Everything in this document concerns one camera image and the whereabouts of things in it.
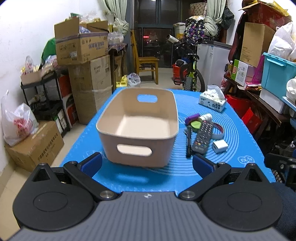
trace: white refrigerator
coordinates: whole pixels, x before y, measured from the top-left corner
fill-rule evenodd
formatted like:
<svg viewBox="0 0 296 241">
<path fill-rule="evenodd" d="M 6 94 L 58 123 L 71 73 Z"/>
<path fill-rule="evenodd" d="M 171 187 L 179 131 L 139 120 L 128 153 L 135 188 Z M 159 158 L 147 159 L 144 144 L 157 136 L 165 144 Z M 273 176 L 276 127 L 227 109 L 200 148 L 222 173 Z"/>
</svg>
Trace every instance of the white refrigerator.
<svg viewBox="0 0 296 241">
<path fill-rule="evenodd" d="M 230 49 L 231 45 L 216 41 L 204 41 L 198 45 L 197 54 L 200 59 L 197 69 L 204 78 L 206 89 L 207 85 L 221 86 Z"/>
</svg>

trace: blue silicone mat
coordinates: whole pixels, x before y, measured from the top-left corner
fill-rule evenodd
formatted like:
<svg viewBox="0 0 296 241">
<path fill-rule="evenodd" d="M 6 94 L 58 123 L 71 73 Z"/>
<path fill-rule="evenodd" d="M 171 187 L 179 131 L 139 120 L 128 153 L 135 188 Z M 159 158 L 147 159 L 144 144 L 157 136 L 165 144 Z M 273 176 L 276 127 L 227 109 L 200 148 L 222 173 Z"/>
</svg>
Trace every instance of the blue silicone mat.
<svg viewBox="0 0 296 241">
<path fill-rule="evenodd" d="M 219 113 L 198 104 L 200 93 L 182 90 L 172 90 L 178 108 L 179 133 L 176 137 L 169 164 L 164 168 L 141 168 L 110 162 L 105 157 L 104 149 L 96 130 L 96 122 L 106 105 L 120 89 L 117 89 L 113 93 L 89 122 L 61 163 L 61 166 L 68 161 L 75 160 L 80 162 L 94 152 L 101 152 L 103 155 L 103 164 L 93 179 L 112 191 L 117 193 L 122 191 L 174 191 L 178 195 L 181 191 L 201 180 L 201 177 L 192 167 L 192 158 L 187 159 L 185 157 L 185 118 L 196 113 L 200 115 L 210 113 L 213 116 L 213 121 L 224 127 L 224 140 L 229 147 L 226 152 L 216 154 L 211 148 L 211 141 L 206 158 L 215 163 L 224 161 L 232 167 L 245 167 L 247 163 L 255 162 L 270 182 L 275 181 L 271 170 L 264 166 L 264 157 L 257 143 L 228 103 L 223 112 Z"/>
</svg>

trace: wooden chair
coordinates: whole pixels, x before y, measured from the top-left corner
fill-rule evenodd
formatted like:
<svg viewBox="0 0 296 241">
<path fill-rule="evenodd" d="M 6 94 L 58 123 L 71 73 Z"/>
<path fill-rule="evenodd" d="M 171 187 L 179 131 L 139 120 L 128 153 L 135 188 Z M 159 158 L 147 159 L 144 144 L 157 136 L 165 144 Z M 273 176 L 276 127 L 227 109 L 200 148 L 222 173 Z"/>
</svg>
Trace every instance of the wooden chair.
<svg viewBox="0 0 296 241">
<path fill-rule="evenodd" d="M 155 84 L 158 85 L 158 61 L 159 61 L 159 59 L 154 56 L 151 56 L 151 57 L 139 57 L 138 56 L 135 33 L 134 33 L 133 29 L 131 30 L 131 46 L 132 46 L 132 50 L 133 50 L 133 60 L 134 60 L 134 66 L 136 69 L 136 73 L 139 74 L 139 72 L 151 71 L 151 77 L 154 80 L 154 72 L 155 72 Z M 144 64 L 151 64 L 151 70 L 145 69 Z"/>
</svg>

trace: floor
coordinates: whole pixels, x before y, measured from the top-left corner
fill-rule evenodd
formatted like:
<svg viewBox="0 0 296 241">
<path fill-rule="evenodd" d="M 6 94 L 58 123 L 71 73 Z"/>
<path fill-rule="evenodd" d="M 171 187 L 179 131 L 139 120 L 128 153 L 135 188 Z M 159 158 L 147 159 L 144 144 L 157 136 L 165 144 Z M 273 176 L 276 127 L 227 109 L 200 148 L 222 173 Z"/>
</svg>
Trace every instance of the floor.
<svg viewBox="0 0 296 241">
<path fill-rule="evenodd" d="M 142 72 L 139 76 L 141 77 L 141 87 L 182 89 L 182 86 L 174 85 L 172 81 L 172 69 L 159 68 L 158 85 L 152 81 L 151 72 Z M 58 167 L 60 165 L 84 128 L 85 125 L 77 123 L 73 126 L 71 131 L 65 135 L 65 144 L 52 163 L 52 167 Z M 3 240 L 7 240 L 19 230 L 19 226 L 12 213 L 12 204 L 29 175 L 30 173 L 28 171 L 17 167 L 0 197 L 0 238 Z"/>
</svg>

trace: wooden table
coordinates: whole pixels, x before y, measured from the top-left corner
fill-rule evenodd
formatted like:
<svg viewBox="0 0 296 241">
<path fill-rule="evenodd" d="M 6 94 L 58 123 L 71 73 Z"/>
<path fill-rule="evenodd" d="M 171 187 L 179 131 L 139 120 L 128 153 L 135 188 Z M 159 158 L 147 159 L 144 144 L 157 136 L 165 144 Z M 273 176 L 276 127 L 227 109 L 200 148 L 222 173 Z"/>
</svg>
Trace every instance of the wooden table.
<svg viewBox="0 0 296 241">
<path fill-rule="evenodd" d="M 274 121 L 278 126 L 278 128 L 276 129 L 275 135 L 273 137 L 273 140 L 276 140 L 276 138 L 279 136 L 280 132 L 282 131 L 282 128 L 285 125 L 285 123 L 290 123 L 289 115 L 279 114 L 274 108 L 272 108 L 264 100 L 260 99 L 259 95 L 247 90 L 239 89 L 238 86 L 241 86 L 241 85 L 236 83 L 233 79 L 229 78 L 226 75 L 224 75 L 224 78 L 228 80 L 228 85 L 223 91 L 224 95 L 229 93 L 229 90 L 231 89 L 231 87 L 234 87 L 234 94 L 236 94 L 238 91 L 241 92 L 242 94 L 249 97 L 249 99 L 251 99 L 251 101 L 257 108 L 263 110 L 266 113 L 259 129 L 255 132 L 254 139 L 257 141 L 260 138 L 263 131 L 269 125 L 269 123 L 271 121 Z"/>
</svg>

